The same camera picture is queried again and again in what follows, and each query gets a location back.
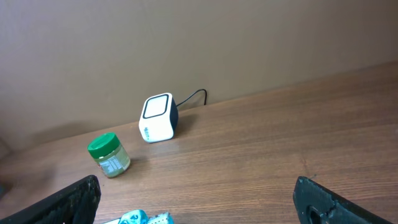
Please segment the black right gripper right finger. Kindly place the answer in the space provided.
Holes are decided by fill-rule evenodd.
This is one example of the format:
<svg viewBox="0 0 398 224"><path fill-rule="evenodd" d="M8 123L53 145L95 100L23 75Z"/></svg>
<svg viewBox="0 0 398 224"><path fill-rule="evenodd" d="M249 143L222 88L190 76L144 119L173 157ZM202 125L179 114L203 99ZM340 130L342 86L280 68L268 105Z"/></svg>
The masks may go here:
<svg viewBox="0 0 398 224"><path fill-rule="evenodd" d="M304 176L297 178L293 201L300 223L392 224Z"/></svg>

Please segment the blue mouthwash bottle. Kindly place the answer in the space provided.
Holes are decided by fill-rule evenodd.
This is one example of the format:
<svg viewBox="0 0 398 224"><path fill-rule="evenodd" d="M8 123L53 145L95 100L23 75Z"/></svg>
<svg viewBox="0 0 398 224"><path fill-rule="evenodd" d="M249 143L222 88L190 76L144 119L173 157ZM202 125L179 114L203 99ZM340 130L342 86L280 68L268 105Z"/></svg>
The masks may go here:
<svg viewBox="0 0 398 224"><path fill-rule="evenodd" d="M161 213L149 217L143 210L132 210L125 213L122 217L111 220L104 224L174 224L174 220L169 212Z"/></svg>

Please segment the green lid glass jar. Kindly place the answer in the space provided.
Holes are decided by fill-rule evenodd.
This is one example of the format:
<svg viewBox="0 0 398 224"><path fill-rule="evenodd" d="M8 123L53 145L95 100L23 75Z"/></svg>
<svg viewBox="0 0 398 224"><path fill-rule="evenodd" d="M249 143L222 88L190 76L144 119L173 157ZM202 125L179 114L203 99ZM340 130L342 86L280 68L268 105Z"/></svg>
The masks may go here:
<svg viewBox="0 0 398 224"><path fill-rule="evenodd" d="M108 178L127 170L131 159L115 133L105 133L89 143L87 150Z"/></svg>

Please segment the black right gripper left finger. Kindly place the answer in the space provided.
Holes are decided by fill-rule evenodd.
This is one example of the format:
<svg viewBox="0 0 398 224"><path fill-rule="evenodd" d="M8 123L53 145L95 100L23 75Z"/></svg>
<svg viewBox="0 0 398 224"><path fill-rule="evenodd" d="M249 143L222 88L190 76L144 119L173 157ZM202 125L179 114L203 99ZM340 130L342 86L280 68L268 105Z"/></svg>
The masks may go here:
<svg viewBox="0 0 398 224"><path fill-rule="evenodd" d="M101 199L97 176L88 175L47 198L1 220L1 224L93 223Z"/></svg>

